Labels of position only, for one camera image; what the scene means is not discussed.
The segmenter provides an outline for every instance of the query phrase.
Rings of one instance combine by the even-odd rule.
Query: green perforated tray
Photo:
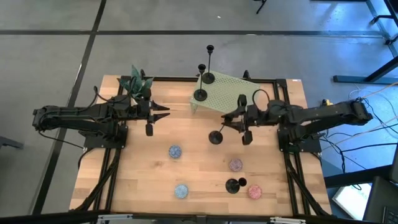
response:
[[[222,113],[232,112],[238,107],[237,100],[240,94],[246,95],[248,105],[253,104],[252,94],[260,89],[260,85],[219,72],[210,72],[215,76],[215,81],[212,84],[202,83],[202,88],[207,92],[207,99],[201,102],[193,97],[193,92],[200,88],[200,78],[192,92],[190,103],[193,112],[196,111],[197,106],[204,106]]]

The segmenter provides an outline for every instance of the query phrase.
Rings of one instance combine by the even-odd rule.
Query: wooden tabletop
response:
[[[119,76],[105,75],[100,94],[110,98],[118,91]],[[290,103],[307,107],[300,80],[287,80]],[[231,128],[222,130],[224,139],[213,145],[208,134],[221,127],[221,113],[199,107],[191,113],[189,100],[195,82],[154,82],[152,99],[170,108],[171,115],[156,122],[154,135],[145,134],[145,121],[129,121],[128,139],[122,150],[112,202],[113,212],[170,213],[209,215],[292,215],[283,155],[279,151],[277,126],[251,128],[253,142],[243,146],[241,134]],[[262,84],[274,98],[271,84]],[[259,92],[256,103],[266,108],[266,96]],[[169,156],[169,147],[182,148],[179,159]],[[318,203],[331,212],[319,160],[301,153],[305,183]],[[98,182],[104,149],[94,149],[82,160],[70,208],[79,206]],[[243,162],[241,172],[231,172],[229,162]],[[247,186],[229,194],[225,182],[245,177]],[[174,195],[178,184],[185,184],[185,199]],[[250,185],[262,188],[262,197],[248,197]],[[108,192],[105,186],[100,208]],[[296,186],[298,208],[303,212]]]

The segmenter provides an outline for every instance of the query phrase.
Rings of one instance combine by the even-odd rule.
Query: green plastic plant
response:
[[[147,80],[142,80],[143,77],[141,77],[141,75],[139,74],[138,70],[135,68],[134,65],[131,65],[131,69],[132,70],[131,70],[130,81],[125,81],[120,78],[119,83],[121,86],[123,86],[124,89],[127,90],[127,92],[131,93],[131,97],[137,99],[142,96],[142,93],[145,90],[151,88],[154,78],[148,78]]]

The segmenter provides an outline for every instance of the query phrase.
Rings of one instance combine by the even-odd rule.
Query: light blue sponge ball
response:
[[[172,145],[169,149],[169,155],[174,159],[179,158],[181,156],[180,146]]]
[[[188,195],[188,187],[185,184],[180,184],[175,188],[174,194],[178,198],[185,198]]]

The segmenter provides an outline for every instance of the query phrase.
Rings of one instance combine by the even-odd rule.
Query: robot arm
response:
[[[289,142],[297,144],[307,137],[341,124],[365,125],[373,119],[365,105],[358,100],[344,101],[330,106],[304,109],[301,106],[288,105],[280,100],[271,100],[266,111],[256,105],[248,105],[245,95],[238,98],[238,108],[222,116],[222,125],[244,133],[243,144],[250,144],[252,134],[250,126],[273,126],[281,124]]]
[[[151,101],[150,92],[136,101],[136,105],[131,105],[130,97],[121,95],[112,101],[87,108],[44,106],[34,110],[32,125],[37,131],[55,128],[79,130],[86,137],[85,147],[124,147],[127,126],[121,124],[122,121],[146,120],[146,134],[152,136],[152,124],[170,114],[151,114],[151,110],[163,111],[169,108]]]

